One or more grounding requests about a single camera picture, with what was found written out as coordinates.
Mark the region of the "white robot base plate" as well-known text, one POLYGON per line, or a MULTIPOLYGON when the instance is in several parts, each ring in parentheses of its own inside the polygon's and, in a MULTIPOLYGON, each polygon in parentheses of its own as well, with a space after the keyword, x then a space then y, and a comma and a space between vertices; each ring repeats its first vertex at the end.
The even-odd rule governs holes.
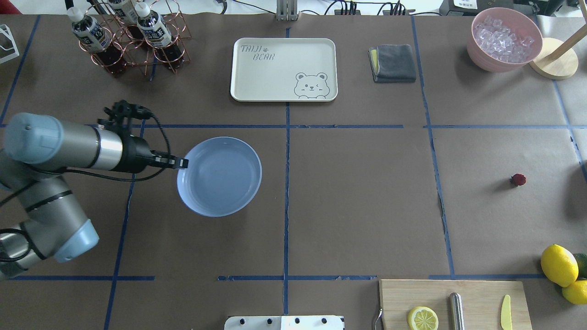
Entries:
POLYGON ((275 315, 229 317, 225 330, 344 330, 337 315, 275 315))

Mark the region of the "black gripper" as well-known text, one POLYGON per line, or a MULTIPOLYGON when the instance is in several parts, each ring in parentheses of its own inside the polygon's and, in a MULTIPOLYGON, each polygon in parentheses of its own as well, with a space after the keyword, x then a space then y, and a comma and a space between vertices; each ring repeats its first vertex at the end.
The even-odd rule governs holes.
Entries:
POLYGON ((131 134, 122 136, 123 146, 120 157, 120 172, 138 174, 148 166, 163 169, 186 169, 188 159, 181 159, 168 151, 151 150, 148 143, 141 137, 131 134))

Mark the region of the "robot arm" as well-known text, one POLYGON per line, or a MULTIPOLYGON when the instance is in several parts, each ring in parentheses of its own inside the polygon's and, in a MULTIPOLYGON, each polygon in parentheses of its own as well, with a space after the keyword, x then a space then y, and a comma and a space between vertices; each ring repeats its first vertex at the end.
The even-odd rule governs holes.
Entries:
POLYGON ((63 174, 86 169, 138 174, 147 167, 186 169, 188 160, 160 152, 131 132, 132 119, 155 119, 148 109, 105 108, 96 127, 50 115, 16 114, 6 126, 1 149, 1 186, 17 198, 28 218, 1 230, 1 279, 27 272, 54 258, 75 259, 99 241, 90 218, 63 174))

